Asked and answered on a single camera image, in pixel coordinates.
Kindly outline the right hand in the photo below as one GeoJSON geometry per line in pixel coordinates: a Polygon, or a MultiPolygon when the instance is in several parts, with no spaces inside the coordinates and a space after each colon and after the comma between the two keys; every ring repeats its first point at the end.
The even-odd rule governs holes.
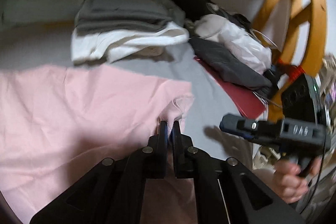
{"type": "Polygon", "coordinates": [[[279,160],[275,165],[271,189],[286,203],[299,201],[309,190],[300,172],[301,167],[289,160],[279,160]]]}

